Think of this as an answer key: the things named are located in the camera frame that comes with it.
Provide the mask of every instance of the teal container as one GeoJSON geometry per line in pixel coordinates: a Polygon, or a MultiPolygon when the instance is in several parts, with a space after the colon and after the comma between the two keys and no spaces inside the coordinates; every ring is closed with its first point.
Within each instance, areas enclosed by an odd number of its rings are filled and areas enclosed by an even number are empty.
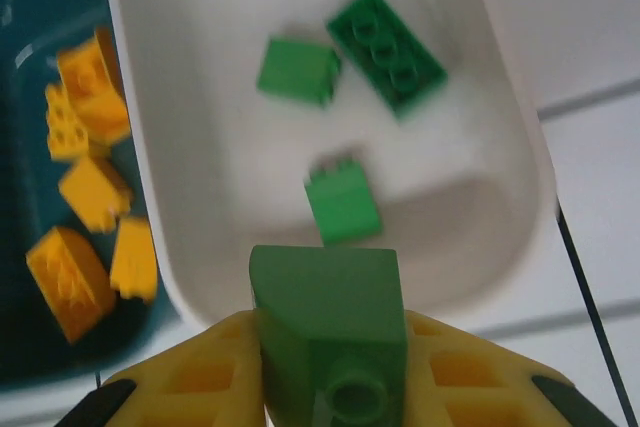
{"type": "MultiPolygon", "coordinates": [[[[144,343],[153,309],[119,300],[115,312],[70,346],[27,269],[25,253],[54,225],[88,238],[105,268],[115,233],[89,234],[58,192],[69,164],[46,144],[45,86],[57,82],[55,56],[111,25],[107,0],[0,0],[0,389],[104,368],[144,343]]],[[[112,162],[133,189],[133,215],[146,215],[129,138],[112,162]]]]}

